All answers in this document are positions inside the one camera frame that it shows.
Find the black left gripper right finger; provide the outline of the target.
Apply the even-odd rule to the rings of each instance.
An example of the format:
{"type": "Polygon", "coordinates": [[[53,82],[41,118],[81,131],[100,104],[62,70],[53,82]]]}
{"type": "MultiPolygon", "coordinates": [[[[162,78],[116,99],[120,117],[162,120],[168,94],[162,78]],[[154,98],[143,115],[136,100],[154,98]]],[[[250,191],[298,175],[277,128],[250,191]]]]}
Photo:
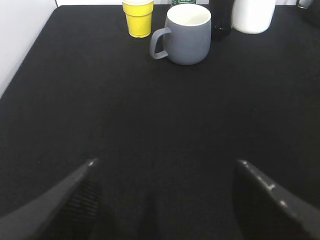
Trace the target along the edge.
{"type": "Polygon", "coordinates": [[[238,159],[232,183],[235,218],[245,240],[318,240],[320,211],[253,164],[238,159]]]}

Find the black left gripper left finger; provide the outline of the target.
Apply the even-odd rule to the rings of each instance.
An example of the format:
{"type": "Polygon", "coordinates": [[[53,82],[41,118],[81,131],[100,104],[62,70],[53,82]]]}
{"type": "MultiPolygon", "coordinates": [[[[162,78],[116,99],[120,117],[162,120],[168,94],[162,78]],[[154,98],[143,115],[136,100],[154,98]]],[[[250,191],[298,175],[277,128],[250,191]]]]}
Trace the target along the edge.
{"type": "Polygon", "coordinates": [[[98,221],[101,191],[92,158],[48,191],[0,218],[2,240],[89,240],[98,221]]]}

